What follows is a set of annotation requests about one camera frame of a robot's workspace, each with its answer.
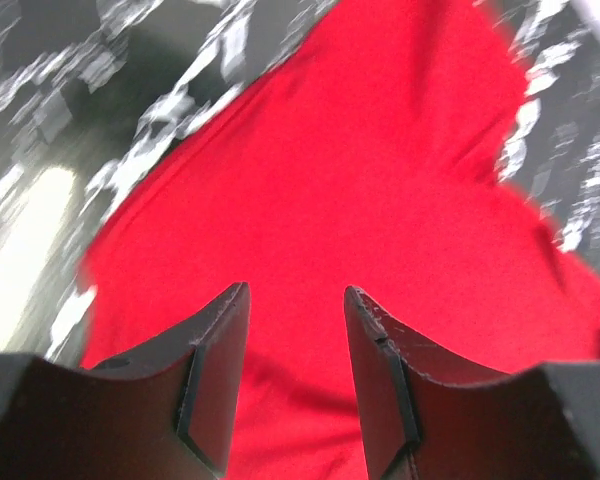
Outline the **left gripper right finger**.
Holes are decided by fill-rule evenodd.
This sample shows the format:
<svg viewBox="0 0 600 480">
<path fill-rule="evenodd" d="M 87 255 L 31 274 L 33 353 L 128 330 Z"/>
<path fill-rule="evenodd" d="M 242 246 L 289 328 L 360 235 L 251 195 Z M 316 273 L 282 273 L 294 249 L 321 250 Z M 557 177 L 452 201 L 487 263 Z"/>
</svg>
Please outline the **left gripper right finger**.
<svg viewBox="0 0 600 480">
<path fill-rule="evenodd" d="M 600 361 L 509 375 L 350 287 L 344 310 L 372 479 L 600 479 Z"/>
</svg>

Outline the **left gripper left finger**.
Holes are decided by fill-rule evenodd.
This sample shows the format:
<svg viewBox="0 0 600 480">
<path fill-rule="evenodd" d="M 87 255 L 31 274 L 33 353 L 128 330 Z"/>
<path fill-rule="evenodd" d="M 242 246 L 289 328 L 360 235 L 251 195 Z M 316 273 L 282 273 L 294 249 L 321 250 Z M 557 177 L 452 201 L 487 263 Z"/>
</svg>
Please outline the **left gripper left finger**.
<svg viewBox="0 0 600 480">
<path fill-rule="evenodd" d="M 219 479 L 250 314 L 231 285 L 97 367 L 0 354 L 0 479 Z"/>
</svg>

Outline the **red t shirt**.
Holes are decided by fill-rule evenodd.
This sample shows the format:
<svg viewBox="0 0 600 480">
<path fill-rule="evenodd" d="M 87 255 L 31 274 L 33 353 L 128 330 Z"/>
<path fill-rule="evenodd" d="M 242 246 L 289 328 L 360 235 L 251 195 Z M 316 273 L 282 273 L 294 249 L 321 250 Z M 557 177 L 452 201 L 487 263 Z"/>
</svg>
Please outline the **red t shirt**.
<svg viewBox="0 0 600 480">
<path fill-rule="evenodd" d="M 340 2 L 103 227 L 85 365 L 245 281 L 229 477 L 360 479 L 347 286 L 501 371 L 600 359 L 600 278 L 497 179 L 526 85 L 483 7 Z"/>
</svg>

